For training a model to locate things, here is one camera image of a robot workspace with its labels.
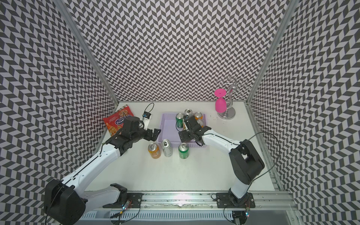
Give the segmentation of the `silver tall can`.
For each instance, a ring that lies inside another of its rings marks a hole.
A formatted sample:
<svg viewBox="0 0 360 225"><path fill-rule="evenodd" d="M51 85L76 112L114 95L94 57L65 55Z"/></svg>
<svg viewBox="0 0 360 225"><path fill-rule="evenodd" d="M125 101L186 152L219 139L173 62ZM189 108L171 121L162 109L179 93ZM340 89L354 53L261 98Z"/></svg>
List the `silver tall can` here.
<svg viewBox="0 0 360 225"><path fill-rule="evenodd" d="M161 147L162 147L163 153L166 157L170 157L173 155L173 149L171 146L171 142L168 139L164 139L161 142Z"/></svg>

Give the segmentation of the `lilac plastic basket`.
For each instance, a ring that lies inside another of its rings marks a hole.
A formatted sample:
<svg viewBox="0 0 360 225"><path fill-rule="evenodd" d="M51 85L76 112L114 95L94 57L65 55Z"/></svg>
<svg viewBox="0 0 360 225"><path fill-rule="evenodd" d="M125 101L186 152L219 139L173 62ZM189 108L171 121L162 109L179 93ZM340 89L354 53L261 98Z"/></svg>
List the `lilac plastic basket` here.
<svg viewBox="0 0 360 225"><path fill-rule="evenodd" d="M160 145L161 142L165 139L170 141L170 144L173 148L178 148L182 143L178 129L176 127L176 115L178 112L165 112L162 114L160 129L161 132L157 138L157 143Z"/></svg>

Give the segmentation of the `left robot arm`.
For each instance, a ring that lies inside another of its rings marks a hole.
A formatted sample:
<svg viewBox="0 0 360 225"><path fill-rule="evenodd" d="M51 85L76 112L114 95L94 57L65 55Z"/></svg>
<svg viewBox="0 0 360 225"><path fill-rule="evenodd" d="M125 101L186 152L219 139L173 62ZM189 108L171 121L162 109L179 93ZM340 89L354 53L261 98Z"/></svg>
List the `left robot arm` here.
<svg viewBox="0 0 360 225"><path fill-rule="evenodd" d="M144 139L157 140L161 129L148 129L138 117L127 117L123 127L110 137L101 149L82 166L61 180L52 179L45 187L46 217L62 225L75 224L83 214L94 209L118 205L125 209L130 204L127 189L119 184L86 191L91 182L112 162L121 157L133 144Z"/></svg>

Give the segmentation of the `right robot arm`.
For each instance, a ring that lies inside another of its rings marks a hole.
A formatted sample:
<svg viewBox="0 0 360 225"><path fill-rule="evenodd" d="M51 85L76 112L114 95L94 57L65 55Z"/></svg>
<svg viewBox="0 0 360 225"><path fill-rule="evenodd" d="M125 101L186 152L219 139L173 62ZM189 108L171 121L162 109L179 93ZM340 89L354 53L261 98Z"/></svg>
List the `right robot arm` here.
<svg viewBox="0 0 360 225"><path fill-rule="evenodd" d="M229 203L240 208L249 205L252 182L265 168L265 164L252 142L248 139L235 141L218 134L208 126L202 127L194 116L183 120L185 129L179 132L182 142L194 140L198 145L207 145L220 150L230 158L236 179L229 189Z"/></svg>

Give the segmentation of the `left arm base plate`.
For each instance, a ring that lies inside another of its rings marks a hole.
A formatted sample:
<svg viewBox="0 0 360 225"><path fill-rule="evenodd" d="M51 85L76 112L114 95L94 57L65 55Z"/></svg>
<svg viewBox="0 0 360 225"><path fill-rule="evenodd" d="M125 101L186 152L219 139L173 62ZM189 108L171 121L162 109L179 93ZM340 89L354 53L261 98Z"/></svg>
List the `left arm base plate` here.
<svg viewBox="0 0 360 225"><path fill-rule="evenodd" d="M140 204L142 202L143 193L135 192L135 193L127 193L120 195L118 200L115 203L106 204L103 208L112 208L112 209L122 209L127 206L130 208L138 209L140 208Z"/></svg>

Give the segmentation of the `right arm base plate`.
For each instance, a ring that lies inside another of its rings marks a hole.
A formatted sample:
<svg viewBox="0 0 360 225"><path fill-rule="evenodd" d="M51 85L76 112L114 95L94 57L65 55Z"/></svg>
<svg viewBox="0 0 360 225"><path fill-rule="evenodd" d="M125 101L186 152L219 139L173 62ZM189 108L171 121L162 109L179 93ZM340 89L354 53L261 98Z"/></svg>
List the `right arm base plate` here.
<svg viewBox="0 0 360 225"><path fill-rule="evenodd" d="M246 193L242 198L237 198L232 193L216 193L218 208L240 208L253 209L256 207L255 200L251 193Z"/></svg>

